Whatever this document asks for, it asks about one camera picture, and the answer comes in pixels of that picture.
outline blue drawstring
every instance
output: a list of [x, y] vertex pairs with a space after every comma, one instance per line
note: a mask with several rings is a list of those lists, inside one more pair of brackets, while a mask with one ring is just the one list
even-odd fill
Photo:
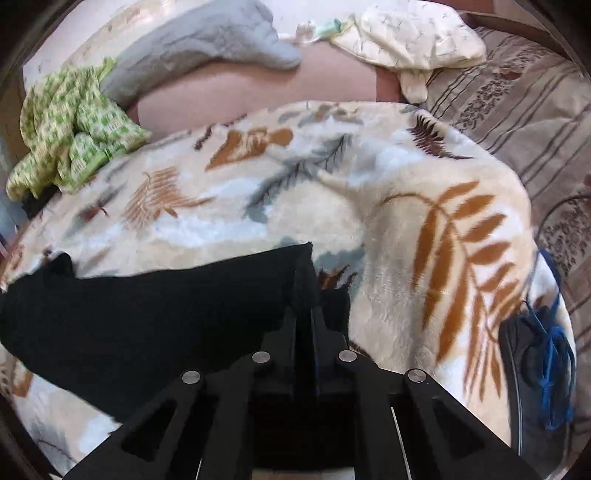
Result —
[[[552, 271], [552, 275], [558, 285], [558, 293], [556, 298], [550, 307], [548, 313], [549, 323], [554, 323], [556, 318], [556, 312], [560, 303], [560, 274], [556, 268], [554, 260], [546, 250], [540, 250], [540, 254], [546, 260], [546, 263]], [[553, 325], [546, 330], [544, 325], [538, 318], [537, 312], [534, 311], [530, 304], [529, 293], [525, 300], [529, 316], [524, 320], [529, 320], [530, 326], [533, 326], [538, 335], [543, 339], [541, 348], [541, 374], [538, 383], [542, 389], [542, 403], [540, 409], [540, 416], [542, 424], [546, 430], [556, 430], [560, 428], [563, 423], [571, 422], [573, 420], [573, 407], [571, 404], [574, 383], [575, 383], [575, 366], [574, 366], [574, 353], [570, 347], [569, 341], [564, 334], [564, 329], [559, 325]], [[556, 384], [556, 376], [564, 373], [564, 370], [560, 369], [560, 366], [568, 368], [570, 365], [570, 384], [569, 393], [566, 398], [566, 408], [563, 412], [558, 412], [556, 405], [553, 403], [554, 391], [553, 387]]]

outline gray cloth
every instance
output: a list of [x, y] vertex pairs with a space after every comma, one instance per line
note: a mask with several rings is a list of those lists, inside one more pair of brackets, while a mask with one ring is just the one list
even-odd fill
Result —
[[143, 36], [125, 49], [101, 83], [122, 109], [165, 80], [212, 59], [297, 67], [300, 52], [279, 40], [271, 11], [259, 0], [214, 0]]

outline brown flower print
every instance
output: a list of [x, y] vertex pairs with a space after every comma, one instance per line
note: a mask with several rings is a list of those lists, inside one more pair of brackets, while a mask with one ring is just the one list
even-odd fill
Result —
[[205, 170], [260, 157], [271, 144], [286, 147], [293, 136], [289, 128], [280, 128], [272, 132], [268, 132], [266, 127], [252, 128], [248, 132], [230, 130], [226, 142], [212, 157]]

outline beige blanket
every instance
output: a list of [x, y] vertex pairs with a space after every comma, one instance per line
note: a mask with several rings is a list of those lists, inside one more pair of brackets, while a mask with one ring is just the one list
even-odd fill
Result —
[[[383, 368], [424, 368], [509, 442], [497, 334], [519, 306], [530, 230], [512, 170], [428, 112], [300, 102], [113, 160], [45, 208], [2, 281], [57, 251], [87, 277], [311, 241], [321, 288], [349, 286], [353, 344]], [[533, 297], [554, 292], [540, 262]], [[571, 339], [564, 306], [559, 315]], [[5, 389], [38, 444], [58, 444], [45, 451], [62, 472], [116, 427], [12, 365]]]

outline green and white fabric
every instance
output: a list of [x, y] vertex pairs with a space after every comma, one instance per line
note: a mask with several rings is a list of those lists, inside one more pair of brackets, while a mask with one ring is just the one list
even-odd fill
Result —
[[114, 154], [134, 150], [150, 137], [100, 92], [100, 81], [114, 64], [105, 59], [100, 67], [61, 70], [29, 91], [20, 127], [31, 152], [8, 177], [11, 200], [27, 190], [37, 197], [50, 183], [75, 192]]

